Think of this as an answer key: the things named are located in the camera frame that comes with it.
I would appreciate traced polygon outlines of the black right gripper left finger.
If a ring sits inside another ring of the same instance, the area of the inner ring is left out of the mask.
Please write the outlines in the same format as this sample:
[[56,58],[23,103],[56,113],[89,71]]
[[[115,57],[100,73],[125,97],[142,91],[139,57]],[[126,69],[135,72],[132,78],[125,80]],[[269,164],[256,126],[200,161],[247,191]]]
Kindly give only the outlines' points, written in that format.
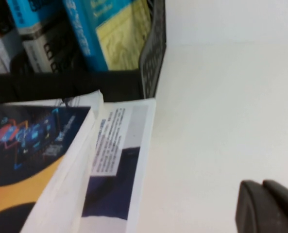
[[288,220],[274,198],[254,181],[240,183],[236,226],[238,233],[287,233]]

